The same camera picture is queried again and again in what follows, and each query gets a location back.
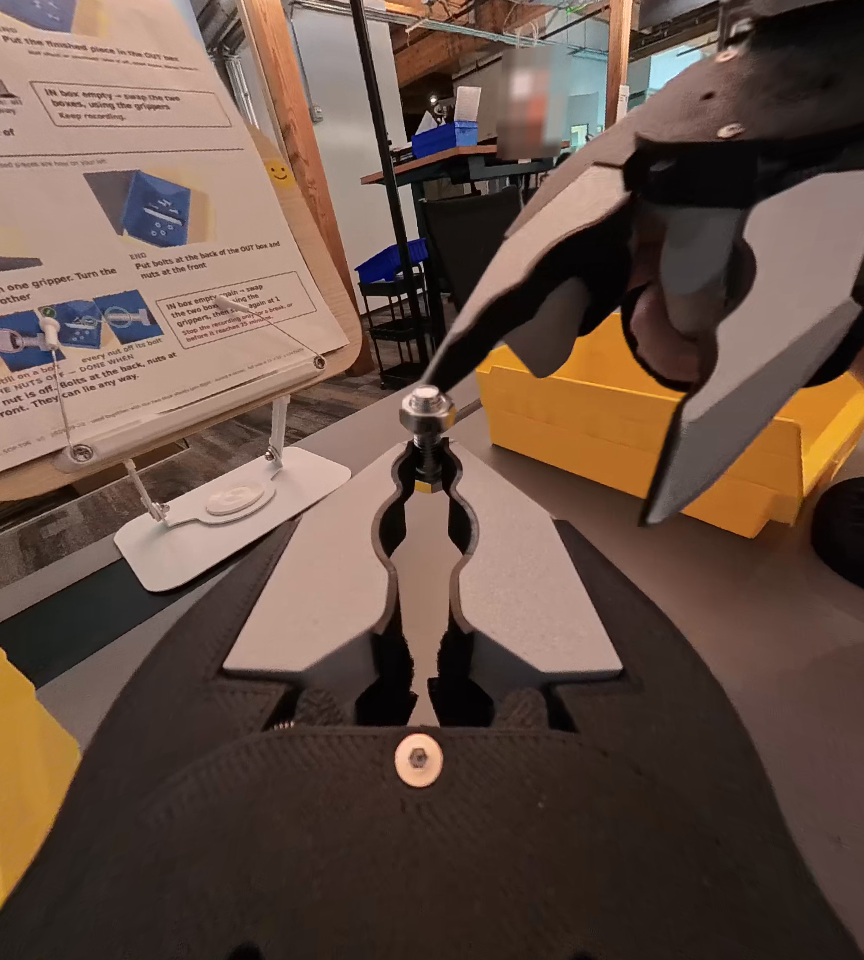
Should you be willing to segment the printed instruction sheet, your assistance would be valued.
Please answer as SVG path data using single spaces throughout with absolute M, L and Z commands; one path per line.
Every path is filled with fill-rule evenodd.
M 350 344 L 171 2 L 0 2 L 0 475 Z

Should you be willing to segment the white stand base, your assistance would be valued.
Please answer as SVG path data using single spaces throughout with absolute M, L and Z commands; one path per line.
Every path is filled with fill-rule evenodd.
M 149 593 L 171 592 L 295 519 L 352 476 L 347 466 L 298 447 L 282 464 L 257 458 L 175 498 L 163 519 L 127 522 L 114 544 Z

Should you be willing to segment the black shelf cart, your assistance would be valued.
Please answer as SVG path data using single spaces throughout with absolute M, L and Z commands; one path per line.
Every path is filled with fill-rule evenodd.
M 391 278 L 375 270 L 359 278 L 365 305 L 365 330 L 378 368 L 380 386 L 399 390 L 424 372 L 431 353 L 430 303 L 424 265 L 413 267 L 417 311 L 411 309 L 406 282 L 399 271 Z

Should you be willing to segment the blue storage bin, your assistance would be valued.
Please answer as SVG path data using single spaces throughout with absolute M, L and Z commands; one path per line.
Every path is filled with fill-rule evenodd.
M 454 121 L 417 131 L 411 140 L 413 158 L 423 160 L 449 150 L 478 145 L 478 124 Z
M 409 258 L 413 266 L 428 259 L 426 240 L 419 237 L 408 241 Z M 360 284 L 393 282 L 402 272 L 402 261 L 397 245 L 387 246 L 355 268 Z

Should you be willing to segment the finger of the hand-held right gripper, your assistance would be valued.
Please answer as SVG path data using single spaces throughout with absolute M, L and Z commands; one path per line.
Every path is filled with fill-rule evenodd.
M 750 290 L 711 331 L 712 369 L 673 416 L 642 525 L 708 491 L 853 325 L 864 170 L 820 174 L 763 199 L 742 239 L 755 268 Z
M 548 378 L 620 304 L 631 272 L 633 200 L 620 169 L 591 165 L 557 196 L 534 197 L 508 233 L 428 367 L 452 390 L 500 344 Z

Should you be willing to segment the standing desk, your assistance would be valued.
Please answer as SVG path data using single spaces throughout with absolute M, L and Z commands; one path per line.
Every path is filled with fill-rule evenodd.
M 395 188 L 411 189 L 416 236 L 425 234 L 423 214 L 418 206 L 425 198 L 425 184 L 447 179 L 453 185 L 463 186 L 504 177 L 520 185 L 524 177 L 552 171 L 557 160 L 534 157 L 506 161 L 498 156 L 497 150 L 496 143 L 459 146 L 392 166 Z

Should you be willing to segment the person's right hand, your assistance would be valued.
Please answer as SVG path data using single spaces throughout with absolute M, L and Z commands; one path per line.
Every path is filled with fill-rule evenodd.
M 687 393 L 702 373 L 700 345 L 672 326 L 664 294 L 654 283 L 631 288 L 621 304 L 626 343 L 642 370 L 660 386 Z

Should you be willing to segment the wooden post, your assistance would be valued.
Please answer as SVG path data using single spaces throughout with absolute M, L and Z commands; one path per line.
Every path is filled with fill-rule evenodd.
M 633 7 L 633 1 L 608 3 L 605 129 L 620 119 L 620 104 L 628 78 Z
M 305 198 L 338 275 L 349 295 L 354 330 L 363 334 L 355 288 L 282 2 L 240 1 L 240 17 L 267 88 L 293 177 Z

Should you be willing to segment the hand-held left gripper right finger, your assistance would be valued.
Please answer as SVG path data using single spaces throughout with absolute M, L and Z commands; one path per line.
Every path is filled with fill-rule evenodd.
M 485 727 L 519 690 L 609 681 L 623 666 L 558 522 L 445 441 L 447 532 L 460 552 L 429 696 L 443 727 Z

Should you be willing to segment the silver hex bolt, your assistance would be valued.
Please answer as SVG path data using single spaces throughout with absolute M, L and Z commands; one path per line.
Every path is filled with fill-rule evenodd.
M 433 494 L 441 490 L 440 447 L 443 434 L 431 441 L 416 446 L 419 453 L 419 467 L 415 474 L 415 488 L 426 494 Z

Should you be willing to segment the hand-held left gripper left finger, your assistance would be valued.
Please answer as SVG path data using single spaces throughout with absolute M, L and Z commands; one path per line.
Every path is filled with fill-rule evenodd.
M 405 726 L 417 700 L 391 561 L 416 452 L 399 443 L 308 510 L 223 669 L 329 693 L 364 726 Z

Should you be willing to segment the black flat pad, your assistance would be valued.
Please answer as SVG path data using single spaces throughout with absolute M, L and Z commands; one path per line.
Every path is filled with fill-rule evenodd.
M 36 689 L 79 665 L 159 610 L 118 560 L 0 624 L 0 647 Z

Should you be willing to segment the black chair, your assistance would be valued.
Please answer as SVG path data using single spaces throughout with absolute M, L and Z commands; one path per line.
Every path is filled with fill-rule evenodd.
M 422 202 L 435 274 L 456 311 L 465 306 L 521 210 L 514 186 L 495 194 Z

